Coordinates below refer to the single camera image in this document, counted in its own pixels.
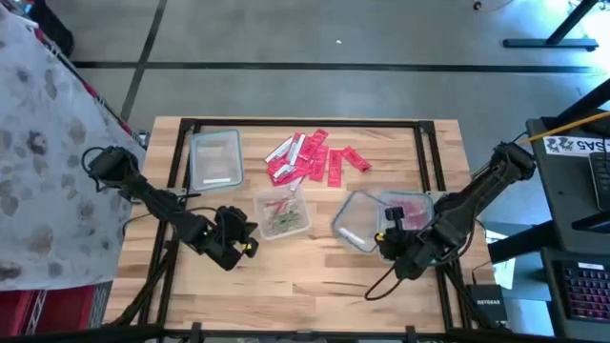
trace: wooden table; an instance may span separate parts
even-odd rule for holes
[[[143,174],[158,188],[167,183],[180,117],[157,117]],[[437,120],[437,142],[449,191],[459,191],[470,180],[457,120]],[[204,131],[227,127],[205,127]],[[237,190],[209,193],[189,200],[187,207],[234,205],[254,217],[253,196],[272,185],[263,158],[295,131],[315,128],[236,127],[240,131],[245,182]],[[194,321],[208,330],[314,331],[403,333],[414,325],[419,333],[441,333],[444,326],[434,269],[416,281],[405,281],[390,296],[365,301],[363,294],[389,268],[377,254],[346,249],[331,233],[331,221],[352,191],[381,188],[421,192],[413,130],[401,128],[324,128],[332,148],[355,148],[372,164],[360,173],[343,163],[341,188],[307,180],[302,188],[312,227],[305,233],[265,241],[255,232],[260,247],[255,258],[243,258],[231,272],[217,267],[207,256],[180,245],[168,310],[167,328],[189,329]],[[435,186],[428,139],[424,139],[430,179]],[[178,185],[186,168],[188,144],[178,173]],[[133,216],[146,213],[134,207]],[[106,309],[105,321],[116,318],[143,285],[157,221],[138,219],[128,229],[118,272]],[[489,260],[483,232],[476,230],[470,250],[461,258],[465,281],[471,270]],[[488,265],[477,269],[479,283],[492,283]],[[394,274],[377,289],[383,292],[396,282]],[[451,286],[454,322],[459,324],[458,302]],[[159,291],[152,301],[156,318]]]

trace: food container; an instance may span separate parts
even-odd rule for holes
[[[304,232],[311,226],[312,221],[301,188],[292,192],[289,186],[275,187],[254,197],[258,228],[265,239]]]
[[[402,207],[404,230],[419,230],[434,217],[434,204],[430,195],[415,192],[383,192],[378,199],[383,204],[379,206],[377,218],[379,232],[385,232],[394,222],[385,218],[385,209]]]
[[[333,220],[333,234],[359,252],[375,251],[377,212],[383,202],[365,191],[352,192]]]
[[[244,182],[239,131],[213,131],[191,138],[191,188],[198,192],[230,189]]]

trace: transparent lid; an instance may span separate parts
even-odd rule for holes
[[[373,252],[376,247],[377,213],[385,206],[365,191],[350,194],[333,220],[333,234],[348,247]]]
[[[254,197],[254,211],[260,234],[265,239],[304,232],[312,222],[300,187],[292,192],[286,185],[257,194]]]
[[[214,131],[191,138],[191,188],[210,191],[244,181],[239,131]]]
[[[428,224],[434,217],[434,204],[430,195],[415,192],[383,192],[378,196],[380,203],[378,218],[378,231],[384,232],[394,223],[385,218],[385,209],[402,207],[404,230],[419,230]]]

